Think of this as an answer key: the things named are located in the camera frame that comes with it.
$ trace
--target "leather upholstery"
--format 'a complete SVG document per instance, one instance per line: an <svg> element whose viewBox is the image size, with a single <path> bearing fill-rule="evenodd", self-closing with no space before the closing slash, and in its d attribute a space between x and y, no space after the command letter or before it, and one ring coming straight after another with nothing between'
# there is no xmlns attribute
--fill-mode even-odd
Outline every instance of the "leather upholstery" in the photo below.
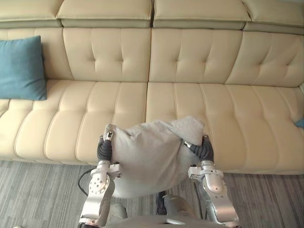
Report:
<svg viewBox="0 0 304 228"><path fill-rule="evenodd" d="M0 30L0 39L34 35L42 40L47 100L0 100L0 158L95 164L106 124L131 127L145 121L151 31Z"/></svg>
<svg viewBox="0 0 304 228"><path fill-rule="evenodd" d="M58 18L65 27L148 28L150 0L64 0Z"/></svg>
<svg viewBox="0 0 304 228"><path fill-rule="evenodd" d="M250 20L241 0L155 0L156 28L242 29Z"/></svg>
<svg viewBox="0 0 304 228"><path fill-rule="evenodd" d="M0 100L1 159L95 164L106 124L192 115L205 123L219 169L304 173L304 131L294 126L304 117L303 36L0 29L0 39L33 35L43 43L47 100Z"/></svg>
<svg viewBox="0 0 304 228"><path fill-rule="evenodd" d="M108 123L145 122L146 90L146 83L48 80L45 101L0 100L0 158L96 164Z"/></svg>
<svg viewBox="0 0 304 228"><path fill-rule="evenodd" d="M1 29L0 39L41 36L48 79L147 82L150 29Z"/></svg>
<svg viewBox="0 0 304 228"><path fill-rule="evenodd" d="M304 81L304 37L243 32L226 84L297 87Z"/></svg>
<svg viewBox="0 0 304 228"><path fill-rule="evenodd" d="M149 81L297 87L303 62L299 35L156 28Z"/></svg>
<svg viewBox="0 0 304 228"><path fill-rule="evenodd" d="M152 29L151 82L225 83L241 31Z"/></svg>
<svg viewBox="0 0 304 228"><path fill-rule="evenodd" d="M60 27L56 19L63 0L0 1L0 28Z"/></svg>
<svg viewBox="0 0 304 228"><path fill-rule="evenodd" d="M75 80L148 81L149 28L64 28L63 37Z"/></svg>
<svg viewBox="0 0 304 228"><path fill-rule="evenodd" d="M242 1L252 19L244 30L304 34L303 3L283 0Z"/></svg>
<svg viewBox="0 0 304 228"><path fill-rule="evenodd" d="M300 88L149 83L146 121L193 117L205 123L220 170L301 174L304 130Z"/></svg>

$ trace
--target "blue throw pillow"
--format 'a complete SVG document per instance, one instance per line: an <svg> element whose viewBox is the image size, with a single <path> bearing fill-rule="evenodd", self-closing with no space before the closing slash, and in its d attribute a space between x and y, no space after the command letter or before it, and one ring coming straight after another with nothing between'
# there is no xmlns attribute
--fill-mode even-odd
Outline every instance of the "blue throw pillow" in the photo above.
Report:
<svg viewBox="0 0 304 228"><path fill-rule="evenodd" d="M302 128L304 128L304 119L299 120L298 122L295 123L295 125L296 125L297 127L302 127Z"/></svg>
<svg viewBox="0 0 304 228"><path fill-rule="evenodd" d="M41 37L0 40L0 99L46 97Z"/></svg>

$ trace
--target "sofa backrest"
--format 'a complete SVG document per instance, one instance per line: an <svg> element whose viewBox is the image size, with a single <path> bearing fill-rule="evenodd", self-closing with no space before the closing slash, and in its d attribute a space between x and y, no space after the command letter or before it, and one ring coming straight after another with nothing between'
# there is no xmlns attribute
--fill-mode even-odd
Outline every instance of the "sofa backrest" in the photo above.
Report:
<svg viewBox="0 0 304 228"><path fill-rule="evenodd" d="M301 35L211 29L152 29L151 82L297 87Z"/></svg>
<svg viewBox="0 0 304 228"><path fill-rule="evenodd" d="M0 29L0 39L41 36L48 79L147 82L149 28Z"/></svg>

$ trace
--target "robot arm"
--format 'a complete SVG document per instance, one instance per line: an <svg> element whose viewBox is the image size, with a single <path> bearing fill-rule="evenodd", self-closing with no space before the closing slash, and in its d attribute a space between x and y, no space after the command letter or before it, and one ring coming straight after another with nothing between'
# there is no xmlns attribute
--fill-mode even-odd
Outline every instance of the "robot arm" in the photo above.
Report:
<svg viewBox="0 0 304 228"><path fill-rule="evenodd" d="M97 149L98 165L91 171L89 194L82 209L78 228L104 227L110 210L111 197L115 189L113 179L120 177L120 164L111 165L113 132L109 131L103 141L100 137Z"/></svg>
<svg viewBox="0 0 304 228"><path fill-rule="evenodd" d="M209 218L230 228L240 228L238 215L227 195L227 187L223 181L222 171L215 169L213 149L209 137L203 137L201 146L184 142L200 159L200 167L191 166L188 176L198 180L203 189L203 198L209 213Z"/></svg>

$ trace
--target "striped carpet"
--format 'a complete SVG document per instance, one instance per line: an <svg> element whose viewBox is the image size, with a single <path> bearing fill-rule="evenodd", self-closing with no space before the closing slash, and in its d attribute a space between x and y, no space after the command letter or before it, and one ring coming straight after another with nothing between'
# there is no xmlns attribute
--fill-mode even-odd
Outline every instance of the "striped carpet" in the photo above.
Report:
<svg viewBox="0 0 304 228"><path fill-rule="evenodd" d="M75 228L85 201L77 178L89 166L0 161L0 228ZM82 185L87 186L89 177ZM304 228L304 176L226 174L243 228ZM168 190L194 208L190 180ZM155 195L121 202L129 217L155 214Z"/></svg>

